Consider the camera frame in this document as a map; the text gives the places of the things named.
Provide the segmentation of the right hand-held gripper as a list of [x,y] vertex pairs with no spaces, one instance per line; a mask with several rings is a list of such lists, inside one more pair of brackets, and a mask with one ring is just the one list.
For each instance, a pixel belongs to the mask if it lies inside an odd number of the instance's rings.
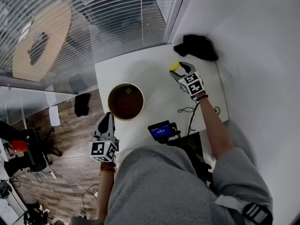
[[194,65],[187,62],[179,62],[179,64],[189,75],[179,75],[174,71],[169,71],[169,73],[172,78],[178,81],[181,89],[189,96],[195,96],[196,94],[203,92],[203,80],[198,72],[196,72]]

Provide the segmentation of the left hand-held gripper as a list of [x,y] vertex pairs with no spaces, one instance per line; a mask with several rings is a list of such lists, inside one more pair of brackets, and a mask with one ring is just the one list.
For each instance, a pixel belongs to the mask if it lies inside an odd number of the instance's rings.
[[[114,161],[115,153],[119,151],[119,140],[113,137],[114,132],[114,115],[111,112],[107,112],[96,122],[94,126],[94,137],[92,137],[92,140],[89,143],[90,158],[96,162]],[[100,137],[102,135],[113,138],[109,140],[108,138]]]

